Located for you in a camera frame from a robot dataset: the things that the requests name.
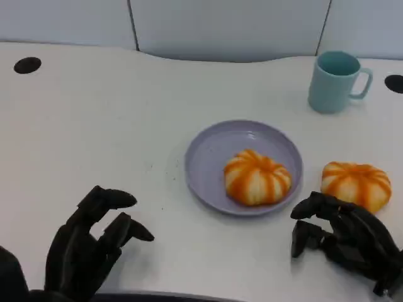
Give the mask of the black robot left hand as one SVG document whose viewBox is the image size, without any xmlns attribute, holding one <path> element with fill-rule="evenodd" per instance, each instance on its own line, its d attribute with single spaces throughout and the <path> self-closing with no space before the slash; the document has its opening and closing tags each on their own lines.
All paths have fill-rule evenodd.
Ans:
<svg viewBox="0 0 403 302">
<path fill-rule="evenodd" d="M 136 198 L 125 191 L 100 186 L 92 188 L 52 241 L 46 261 L 44 289 L 72 301 L 89 301 L 131 238 L 153 241 L 153 234 L 126 213 L 120 213 L 100 238 L 94 238 L 90 233 L 93 225 L 109 210 L 129 208 L 136 202 Z"/>
</svg>

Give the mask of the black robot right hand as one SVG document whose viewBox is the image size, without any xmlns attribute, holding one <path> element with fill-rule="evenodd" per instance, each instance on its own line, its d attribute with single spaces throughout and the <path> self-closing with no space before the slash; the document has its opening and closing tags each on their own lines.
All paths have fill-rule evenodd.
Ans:
<svg viewBox="0 0 403 302">
<path fill-rule="evenodd" d="M 293 258 L 305 248 L 321 250 L 331 262 L 374 281 L 375 295 L 396 298 L 402 292 L 402 249 L 364 207 L 313 191 L 290 217 L 296 221 Z"/>
</svg>

